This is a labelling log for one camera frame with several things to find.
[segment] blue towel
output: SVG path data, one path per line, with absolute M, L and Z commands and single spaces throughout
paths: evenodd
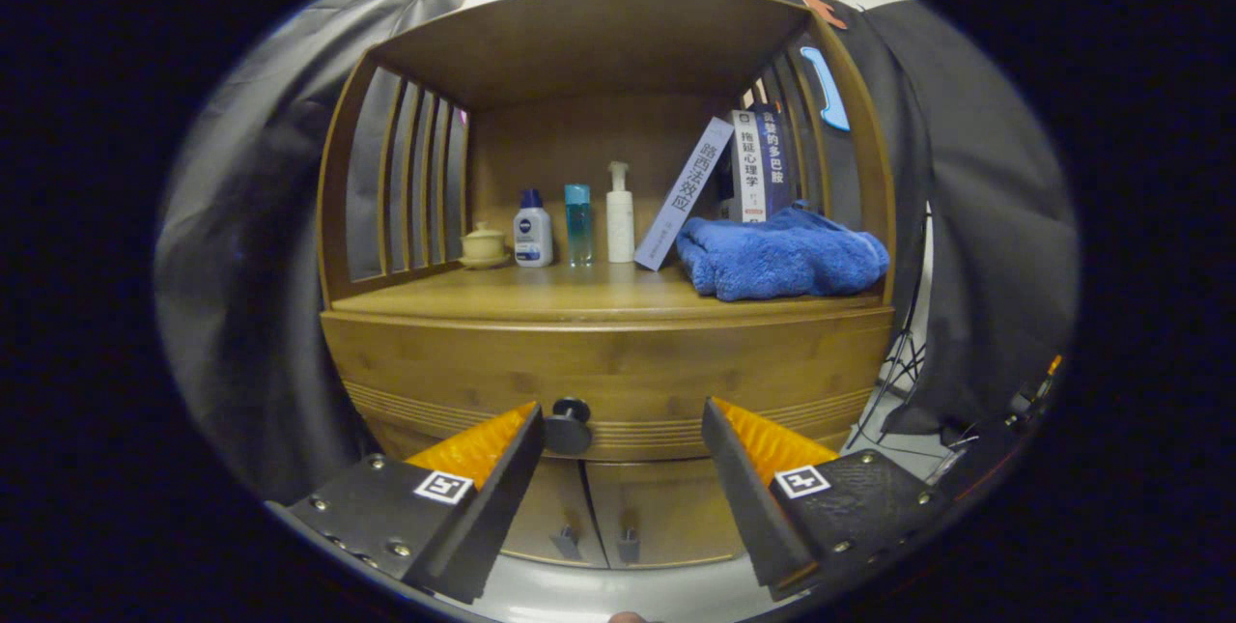
M 696 292 L 723 302 L 852 295 L 889 271 L 878 239 L 797 205 L 768 222 L 688 219 L 675 245 Z

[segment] white pump bottle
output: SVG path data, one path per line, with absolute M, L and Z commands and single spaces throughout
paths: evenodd
M 625 161 L 611 161 L 613 190 L 606 193 L 606 234 L 609 236 L 609 263 L 630 263 L 635 260 L 635 213 L 627 190 Z

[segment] white book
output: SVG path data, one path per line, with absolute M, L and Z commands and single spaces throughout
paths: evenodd
M 724 205 L 727 218 L 737 222 L 764 222 L 769 219 L 764 195 L 764 153 L 754 111 L 732 111 L 734 142 L 730 143 L 730 178 L 734 183 L 732 205 Z
M 665 197 L 661 211 L 656 214 L 653 226 L 648 229 L 648 232 L 644 232 L 644 239 L 639 241 L 639 248 L 635 250 L 635 263 L 651 267 L 653 271 L 661 268 L 665 255 L 687 221 L 700 192 L 703 190 L 703 184 L 708 182 L 708 177 L 716 168 L 717 161 L 726 151 L 726 143 L 729 143 L 729 137 L 733 134 L 734 127 L 721 117 L 708 121 L 707 129 L 700 135 L 700 142 L 687 157 L 682 173 L 679 174 L 679 179 Z

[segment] blue cap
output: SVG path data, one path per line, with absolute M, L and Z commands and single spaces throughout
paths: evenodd
M 519 208 L 541 208 L 540 192 L 536 188 L 525 188 L 519 199 Z
M 588 205 L 590 203 L 587 183 L 566 184 L 566 205 Z

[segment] drawer knob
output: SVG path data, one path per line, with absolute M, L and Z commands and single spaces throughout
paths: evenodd
M 580 554 L 580 536 L 571 529 L 570 524 L 562 527 L 562 530 L 549 538 L 557 546 L 557 553 L 562 554 L 566 560 L 583 560 Z
M 554 402 L 554 415 L 545 419 L 545 446 L 561 455 L 576 455 L 592 446 L 592 430 L 585 425 L 592 412 L 582 399 L 561 398 Z
M 639 562 L 639 535 L 634 529 L 627 529 L 618 539 L 618 557 L 623 562 Z

